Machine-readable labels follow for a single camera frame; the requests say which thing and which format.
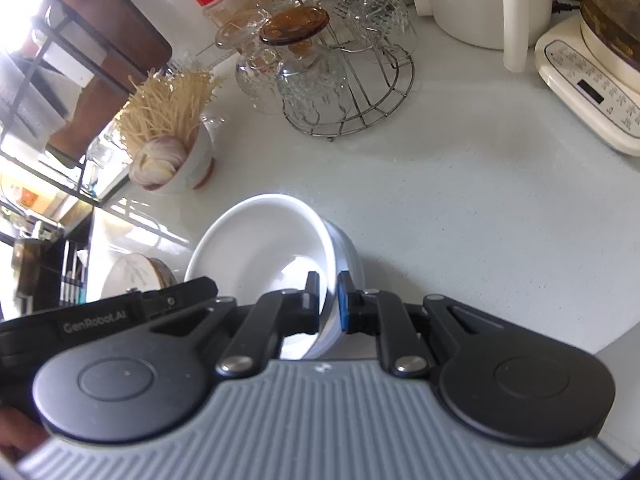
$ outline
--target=white electric kettle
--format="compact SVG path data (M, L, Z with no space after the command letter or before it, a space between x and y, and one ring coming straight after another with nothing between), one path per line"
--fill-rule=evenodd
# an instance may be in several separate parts
M522 72L527 47L548 30L552 0L415 0L447 34L485 48L504 50L504 65Z

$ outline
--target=wire cup rack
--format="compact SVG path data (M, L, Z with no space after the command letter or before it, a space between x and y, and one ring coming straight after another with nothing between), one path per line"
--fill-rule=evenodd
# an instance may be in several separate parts
M298 2L301 6L305 5L303 0ZM338 123L301 124L299 120L293 121L284 109L283 112L289 124L299 132L334 140L336 137L366 130L395 112L414 85L415 65L407 51L391 43L388 37L375 28L367 27L368 45L360 49L350 48L351 42L338 41L331 23L326 30L328 34L320 36L320 41L325 47L339 52L348 69L348 87L355 113ZM393 54L398 51L405 54L400 62Z

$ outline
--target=cream appliance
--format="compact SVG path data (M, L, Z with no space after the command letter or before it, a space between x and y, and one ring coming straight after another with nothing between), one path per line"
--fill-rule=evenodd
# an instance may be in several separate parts
M504 50L504 65L524 70L527 47L548 30L552 0L414 0L418 15L433 15L447 34Z
M582 0L540 38L536 66L607 144L640 156L640 0Z

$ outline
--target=gray ribbed pad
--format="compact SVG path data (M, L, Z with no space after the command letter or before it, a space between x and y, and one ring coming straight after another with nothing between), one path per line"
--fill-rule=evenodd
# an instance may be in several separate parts
M221 384L161 438L121 447L53 438L18 469L33 480L609 480L625 465L593 439L524 449L477 436L427 383L376 361L273 361L259 377Z

